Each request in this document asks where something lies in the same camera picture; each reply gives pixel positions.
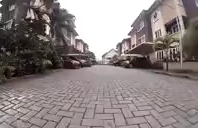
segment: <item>sky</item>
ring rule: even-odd
[[[131,25],[143,9],[154,0],[59,0],[76,16],[79,37],[89,45],[97,59],[122,39],[128,37]]]

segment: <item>white wall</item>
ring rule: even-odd
[[[109,64],[110,59],[108,58],[112,58],[114,55],[118,55],[118,53],[115,50],[112,50],[109,53],[107,53],[105,57],[102,58],[103,64]]]
[[[157,13],[157,19],[154,19],[154,14]],[[156,39],[155,32],[161,29],[162,36],[166,35],[166,30],[164,27],[164,22],[163,22],[163,16],[161,13],[161,8],[158,7],[156,10],[153,11],[150,15],[150,20],[151,20],[151,27],[152,27],[152,33],[153,33],[153,40]]]
[[[183,70],[192,70],[192,71],[198,71],[198,62],[184,62],[182,65]],[[169,69],[170,70],[178,70],[181,69],[180,63],[169,63]]]

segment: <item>brick paving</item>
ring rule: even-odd
[[[0,128],[198,128],[198,81],[112,66],[0,86]]]

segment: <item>palm tree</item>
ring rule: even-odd
[[[165,62],[166,62],[166,70],[169,70],[169,54],[168,50],[169,48],[172,48],[172,44],[175,42],[179,42],[179,39],[174,38],[173,36],[167,34],[163,37],[157,38],[155,40],[155,49],[156,50],[164,50],[165,51]]]

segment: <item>awning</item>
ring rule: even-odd
[[[126,54],[140,54],[140,55],[145,56],[153,52],[155,52],[154,43],[146,42],[146,43],[139,44],[138,46],[131,49]]]

